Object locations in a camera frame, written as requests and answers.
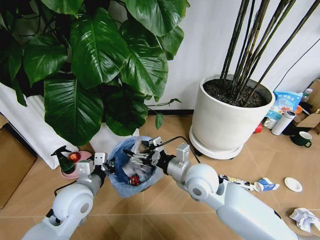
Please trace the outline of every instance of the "blue plastic bag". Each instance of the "blue plastic bag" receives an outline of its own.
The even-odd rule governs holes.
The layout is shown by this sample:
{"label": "blue plastic bag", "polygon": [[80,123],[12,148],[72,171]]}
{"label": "blue plastic bag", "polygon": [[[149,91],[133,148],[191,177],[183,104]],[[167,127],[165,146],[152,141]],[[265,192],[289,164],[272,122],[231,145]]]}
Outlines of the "blue plastic bag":
{"label": "blue plastic bag", "polygon": [[[148,141],[151,139],[148,136],[140,136],[138,138],[141,138],[143,141]],[[117,146],[114,147],[114,149],[108,156],[109,160],[115,158],[115,174],[110,174],[108,176],[109,180],[118,194],[123,198],[129,198],[135,194],[140,193],[142,190],[158,182],[163,176],[162,169],[155,167],[148,180],[142,182],[138,186],[132,186],[128,184],[129,178],[123,171],[122,167],[128,163],[129,158],[124,153],[123,149],[131,150],[136,142],[136,139],[137,137],[132,136],[120,142]]]}
{"label": "blue plastic bag", "polygon": [[286,111],[294,112],[300,103],[303,93],[292,91],[275,91],[275,102],[266,114],[267,118],[279,121]]}

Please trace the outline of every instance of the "wire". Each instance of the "wire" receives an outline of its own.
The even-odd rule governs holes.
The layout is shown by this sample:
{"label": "wire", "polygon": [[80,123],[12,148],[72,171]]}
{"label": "wire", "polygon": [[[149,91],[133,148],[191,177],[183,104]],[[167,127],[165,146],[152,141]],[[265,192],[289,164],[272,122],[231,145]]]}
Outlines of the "wire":
{"label": "wire", "polygon": [[288,69],[288,71],[286,71],[286,73],[284,74],[284,76],[283,76],[283,78],[281,79],[281,81],[280,81],[280,82],[278,83],[278,85],[275,87],[274,91],[279,87],[279,85],[281,84],[281,82],[283,81],[283,79],[285,78],[285,76],[288,74],[288,72],[289,72],[289,71],[300,61],[300,59],[302,59],[302,58],[304,57],[304,55],[306,55],[307,52],[309,52],[309,51],[314,47],[314,45],[316,45],[317,42],[319,42],[319,41],[320,41],[320,38],[319,38],[317,41],[315,41],[315,43],[312,44],[312,46],[309,47],[309,49],[308,49],[304,54],[302,54],[302,56]]}
{"label": "wire", "polygon": [[183,140],[186,141],[186,143],[190,146],[191,152],[193,153],[195,159],[196,159],[197,162],[200,164],[201,162],[199,161],[197,155],[196,155],[195,152],[193,151],[193,149],[192,149],[189,141],[188,141],[184,136],[176,136],[176,137],[171,138],[170,140],[168,140],[168,141],[166,141],[166,142],[164,142],[164,143],[161,143],[160,145],[154,146],[154,147],[155,147],[155,148],[162,147],[162,146],[164,146],[164,145],[166,145],[166,144],[168,144],[168,143],[171,143],[172,141],[174,141],[174,140],[176,140],[176,139],[183,139]]}
{"label": "wire", "polygon": [[61,186],[61,187],[57,188],[56,190],[54,190],[54,196],[57,196],[57,191],[59,191],[60,189],[65,188],[65,187],[67,187],[67,186],[70,186],[71,184],[74,184],[76,181],[77,181],[77,180],[75,180],[75,181],[73,181],[73,182],[70,182],[70,183],[68,183],[68,184],[66,184],[66,185],[64,185],[64,186]]}

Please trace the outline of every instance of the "snack bag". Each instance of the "snack bag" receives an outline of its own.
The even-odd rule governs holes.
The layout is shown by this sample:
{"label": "snack bag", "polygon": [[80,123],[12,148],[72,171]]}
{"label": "snack bag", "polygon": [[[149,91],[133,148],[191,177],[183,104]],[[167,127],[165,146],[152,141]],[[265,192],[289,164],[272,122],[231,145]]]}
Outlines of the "snack bag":
{"label": "snack bag", "polygon": [[267,118],[279,121],[286,111],[294,112],[301,101],[303,93],[292,91],[275,91],[275,102],[266,114]]}

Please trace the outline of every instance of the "white plate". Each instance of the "white plate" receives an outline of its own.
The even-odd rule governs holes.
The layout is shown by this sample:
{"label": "white plate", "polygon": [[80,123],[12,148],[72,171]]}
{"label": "white plate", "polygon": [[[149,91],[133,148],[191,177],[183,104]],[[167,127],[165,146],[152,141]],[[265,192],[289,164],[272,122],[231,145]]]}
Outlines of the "white plate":
{"label": "white plate", "polygon": [[302,192],[303,190],[301,183],[292,177],[286,177],[284,179],[284,183],[288,187],[288,189],[290,189],[291,191],[299,193],[299,192]]}

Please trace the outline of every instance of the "cup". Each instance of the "cup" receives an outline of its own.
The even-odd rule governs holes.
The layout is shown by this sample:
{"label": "cup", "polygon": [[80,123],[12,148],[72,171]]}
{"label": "cup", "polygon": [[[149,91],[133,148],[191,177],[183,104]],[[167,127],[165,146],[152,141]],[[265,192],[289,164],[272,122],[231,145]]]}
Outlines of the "cup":
{"label": "cup", "polygon": [[295,136],[291,136],[290,139],[294,144],[299,146],[305,146],[306,148],[310,148],[312,145],[312,136],[305,131],[300,131]]}
{"label": "cup", "polygon": [[256,181],[254,183],[254,189],[257,192],[277,190],[279,187],[280,187],[280,184],[275,184],[266,177],[263,177],[259,181]]}
{"label": "cup", "polygon": [[267,129],[273,129],[274,126],[276,125],[277,120],[271,119],[271,118],[267,118],[264,123],[263,126],[266,127]]}

